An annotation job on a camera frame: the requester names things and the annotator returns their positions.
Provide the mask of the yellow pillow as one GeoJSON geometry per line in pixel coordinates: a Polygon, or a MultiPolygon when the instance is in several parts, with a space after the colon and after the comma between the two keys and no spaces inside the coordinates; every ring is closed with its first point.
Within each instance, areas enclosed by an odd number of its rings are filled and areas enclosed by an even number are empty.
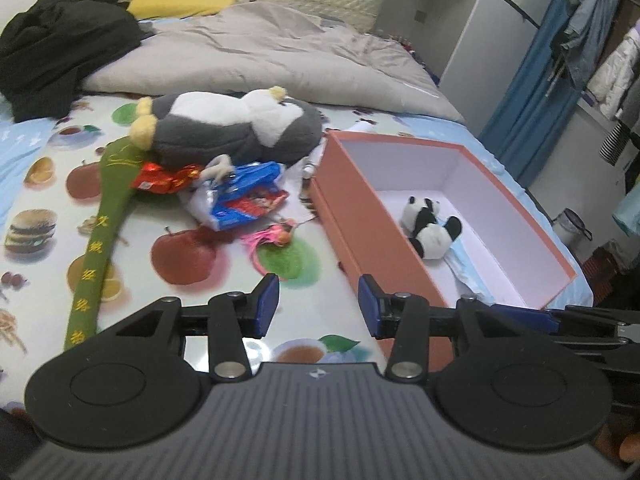
{"type": "Polygon", "coordinates": [[[213,15],[238,0],[130,0],[127,10],[137,20],[213,15]]]}

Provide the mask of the blue curtain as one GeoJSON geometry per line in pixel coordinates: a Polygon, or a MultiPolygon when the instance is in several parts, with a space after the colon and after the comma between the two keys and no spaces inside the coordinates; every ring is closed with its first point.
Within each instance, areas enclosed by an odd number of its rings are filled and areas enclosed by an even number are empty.
{"type": "Polygon", "coordinates": [[[480,142],[523,188],[549,159],[596,68],[620,0],[551,0],[480,142]]]}

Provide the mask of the white wardrobe cabinet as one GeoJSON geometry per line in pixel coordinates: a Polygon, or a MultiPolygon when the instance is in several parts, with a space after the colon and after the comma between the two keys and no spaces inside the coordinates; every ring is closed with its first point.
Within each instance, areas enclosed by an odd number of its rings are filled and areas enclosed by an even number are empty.
{"type": "Polygon", "coordinates": [[[375,28],[408,41],[480,134],[506,95],[551,0],[385,0],[375,28]]]}

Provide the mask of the small panda plush toy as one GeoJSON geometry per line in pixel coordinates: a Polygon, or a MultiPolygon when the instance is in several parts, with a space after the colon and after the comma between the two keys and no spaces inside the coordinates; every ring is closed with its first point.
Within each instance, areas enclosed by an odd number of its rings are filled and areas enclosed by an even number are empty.
{"type": "Polygon", "coordinates": [[[439,203],[430,198],[411,195],[402,210],[399,224],[422,260],[440,260],[449,246],[449,235],[436,214],[439,203]]]}

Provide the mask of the black clothing pile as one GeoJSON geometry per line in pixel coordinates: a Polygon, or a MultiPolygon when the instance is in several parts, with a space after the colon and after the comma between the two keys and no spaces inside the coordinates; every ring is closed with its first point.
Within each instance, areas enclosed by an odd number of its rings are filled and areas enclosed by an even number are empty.
{"type": "Polygon", "coordinates": [[[1,33],[1,95],[16,122],[65,117],[82,82],[152,36],[118,0],[37,0],[1,33]]]}

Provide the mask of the hanging clothes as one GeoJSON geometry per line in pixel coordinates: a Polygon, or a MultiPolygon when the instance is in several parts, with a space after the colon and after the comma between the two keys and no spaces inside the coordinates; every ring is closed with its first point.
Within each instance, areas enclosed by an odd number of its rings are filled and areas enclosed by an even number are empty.
{"type": "Polygon", "coordinates": [[[565,0],[568,20],[552,40],[549,90],[562,78],[587,93],[593,107],[612,120],[634,80],[639,61],[639,26],[634,25],[608,55],[602,52],[615,0],[565,0]]]}

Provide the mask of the blue snack packet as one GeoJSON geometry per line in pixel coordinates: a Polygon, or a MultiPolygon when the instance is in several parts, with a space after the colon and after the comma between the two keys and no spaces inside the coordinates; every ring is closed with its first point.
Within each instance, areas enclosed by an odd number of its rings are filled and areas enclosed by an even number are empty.
{"type": "Polygon", "coordinates": [[[288,192],[280,187],[282,174],[278,162],[235,166],[228,155],[220,155],[178,197],[202,226],[228,231],[265,217],[286,201],[288,192]]]}

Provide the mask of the grey white penguin plush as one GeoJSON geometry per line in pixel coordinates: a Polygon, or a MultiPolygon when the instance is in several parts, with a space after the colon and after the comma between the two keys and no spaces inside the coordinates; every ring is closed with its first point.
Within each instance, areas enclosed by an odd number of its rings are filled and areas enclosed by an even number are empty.
{"type": "Polygon", "coordinates": [[[235,165],[278,162],[291,166],[321,141],[322,114],[285,88],[244,96],[190,91],[143,98],[129,137],[167,169],[205,166],[219,155],[235,165]]]}

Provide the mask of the red candy wrapper snack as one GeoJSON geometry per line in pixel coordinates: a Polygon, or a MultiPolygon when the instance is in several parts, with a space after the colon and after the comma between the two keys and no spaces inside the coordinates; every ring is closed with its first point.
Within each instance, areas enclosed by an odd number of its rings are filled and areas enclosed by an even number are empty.
{"type": "Polygon", "coordinates": [[[178,170],[169,170],[156,162],[145,162],[130,186],[153,194],[175,194],[188,188],[203,169],[203,166],[188,165],[178,170]]]}

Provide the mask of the small white bottle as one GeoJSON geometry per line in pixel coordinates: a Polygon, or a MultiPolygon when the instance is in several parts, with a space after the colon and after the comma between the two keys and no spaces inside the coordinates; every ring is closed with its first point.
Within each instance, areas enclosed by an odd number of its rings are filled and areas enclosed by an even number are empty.
{"type": "Polygon", "coordinates": [[[303,160],[302,179],[304,181],[310,180],[316,173],[318,166],[318,160],[314,160],[311,157],[306,157],[303,160]]]}

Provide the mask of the orange cardboard box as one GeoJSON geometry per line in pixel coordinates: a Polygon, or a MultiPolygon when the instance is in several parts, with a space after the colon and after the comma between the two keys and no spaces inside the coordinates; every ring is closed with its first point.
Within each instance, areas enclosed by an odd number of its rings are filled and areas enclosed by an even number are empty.
{"type": "Polygon", "coordinates": [[[332,131],[310,195],[349,283],[451,307],[556,306],[578,273],[523,200],[459,144],[332,131]]]}

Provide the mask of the light blue face mask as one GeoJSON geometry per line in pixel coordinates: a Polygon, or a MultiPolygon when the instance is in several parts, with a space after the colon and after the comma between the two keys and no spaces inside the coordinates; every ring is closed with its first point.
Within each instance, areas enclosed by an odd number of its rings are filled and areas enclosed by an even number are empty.
{"type": "Polygon", "coordinates": [[[456,216],[450,216],[442,227],[449,235],[449,246],[444,253],[444,260],[454,274],[454,278],[464,287],[468,295],[473,295],[484,304],[493,304],[494,296],[491,295],[462,244],[461,220],[456,216]]]}

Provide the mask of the grey duvet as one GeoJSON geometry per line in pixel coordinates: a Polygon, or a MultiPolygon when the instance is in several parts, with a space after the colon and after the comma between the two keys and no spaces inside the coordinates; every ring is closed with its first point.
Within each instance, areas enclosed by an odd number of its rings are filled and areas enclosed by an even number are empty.
{"type": "Polygon", "coordinates": [[[152,29],[140,47],[86,78],[85,91],[162,96],[280,86],[309,103],[463,119],[398,42],[288,6],[235,4],[152,29]]]}

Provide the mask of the green embroidered fabric hammer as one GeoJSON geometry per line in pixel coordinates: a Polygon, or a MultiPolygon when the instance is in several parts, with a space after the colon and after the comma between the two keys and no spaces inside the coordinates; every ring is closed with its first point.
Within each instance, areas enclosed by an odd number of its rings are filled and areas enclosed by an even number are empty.
{"type": "Polygon", "coordinates": [[[145,151],[137,148],[128,136],[107,144],[102,154],[99,162],[100,206],[82,259],[64,338],[64,351],[96,334],[106,271],[116,236],[126,217],[131,197],[136,192],[132,186],[134,179],[145,161],[145,151]]]}

